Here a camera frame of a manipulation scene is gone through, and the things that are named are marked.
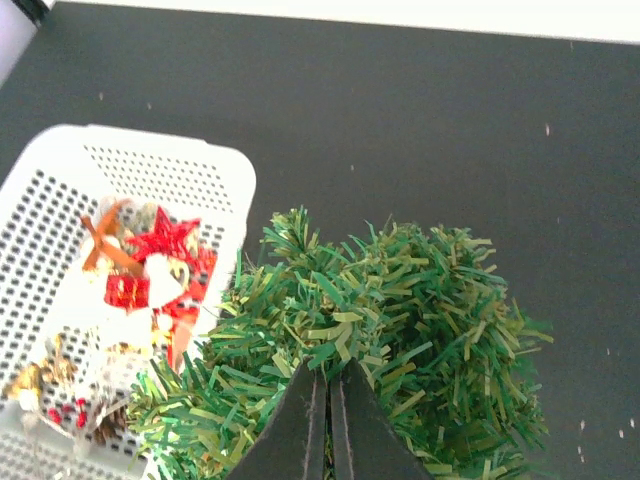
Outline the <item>small green christmas tree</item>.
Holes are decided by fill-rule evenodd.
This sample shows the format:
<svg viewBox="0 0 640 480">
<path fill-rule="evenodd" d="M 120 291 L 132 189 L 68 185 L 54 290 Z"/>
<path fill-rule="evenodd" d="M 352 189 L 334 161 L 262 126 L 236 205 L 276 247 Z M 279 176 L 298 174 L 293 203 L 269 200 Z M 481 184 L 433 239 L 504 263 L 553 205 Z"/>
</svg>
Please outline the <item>small green christmas tree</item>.
<svg viewBox="0 0 640 480">
<path fill-rule="evenodd" d="M 389 223 L 321 243 L 308 213 L 277 213 L 269 261 L 238 268 L 223 316 L 181 372 L 153 365 L 129 426 L 163 479 L 225 479 L 303 364 L 354 361 L 404 446 L 438 479 L 526 479 L 547 433 L 532 353 L 550 340 L 468 229 Z"/>
</svg>

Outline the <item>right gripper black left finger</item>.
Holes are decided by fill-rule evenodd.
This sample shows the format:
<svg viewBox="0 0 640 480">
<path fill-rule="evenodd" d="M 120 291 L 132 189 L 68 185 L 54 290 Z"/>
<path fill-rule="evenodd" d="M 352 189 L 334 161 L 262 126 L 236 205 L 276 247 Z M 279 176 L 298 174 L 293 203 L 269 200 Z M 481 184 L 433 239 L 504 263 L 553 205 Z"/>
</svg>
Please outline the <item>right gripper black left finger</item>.
<svg viewBox="0 0 640 480">
<path fill-rule="evenodd" d="M 303 362 L 254 445 L 227 480 L 320 480 L 324 477 L 327 385 Z"/>
</svg>

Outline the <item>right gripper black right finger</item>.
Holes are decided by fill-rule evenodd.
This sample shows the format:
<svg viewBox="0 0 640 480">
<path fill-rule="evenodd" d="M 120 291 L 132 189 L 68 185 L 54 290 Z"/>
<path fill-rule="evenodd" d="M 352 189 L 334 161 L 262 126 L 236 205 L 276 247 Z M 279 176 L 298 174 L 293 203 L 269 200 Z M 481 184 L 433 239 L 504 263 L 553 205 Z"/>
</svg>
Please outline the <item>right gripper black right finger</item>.
<svg viewBox="0 0 640 480">
<path fill-rule="evenodd" d="M 356 360 L 330 381 L 330 404 L 337 480 L 432 480 L 400 441 Z"/>
</svg>

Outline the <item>white perforated plastic basket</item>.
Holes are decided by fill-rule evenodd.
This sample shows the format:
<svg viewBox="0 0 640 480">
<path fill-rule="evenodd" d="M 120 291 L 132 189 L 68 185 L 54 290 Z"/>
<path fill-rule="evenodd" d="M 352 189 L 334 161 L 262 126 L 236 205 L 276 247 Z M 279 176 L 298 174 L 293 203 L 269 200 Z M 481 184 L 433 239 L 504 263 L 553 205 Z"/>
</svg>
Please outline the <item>white perforated plastic basket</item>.
<svg viewBox="0 0 640 480">
<path fill-rule="evenodd" d="M 132 431 L 105 446 L 92 439 L 102 405 L 128 409 L 137 378 L 166 363 L 181 372 L 220 315 L 256 190 L 241 152 L 202 140 L 101 125 L 58 125 L 22 151 L 1 189 L 1 475 L 5 479 L 163 479 L 157 459 Z M 147 232 L 158 206 L 172 221 L 200 219 L 213 271 L 193 273 L 161 308 L 127 312 L 104 301 L 109 274 L 130 274 L 101 256 L 82 266 L 94 227 L 118 200 L 117 232 Z M 46 384 L 40 408 L 24 411 L 3 388 L 61 334 L 77 366 L 71 384 Z"/>
</svg>

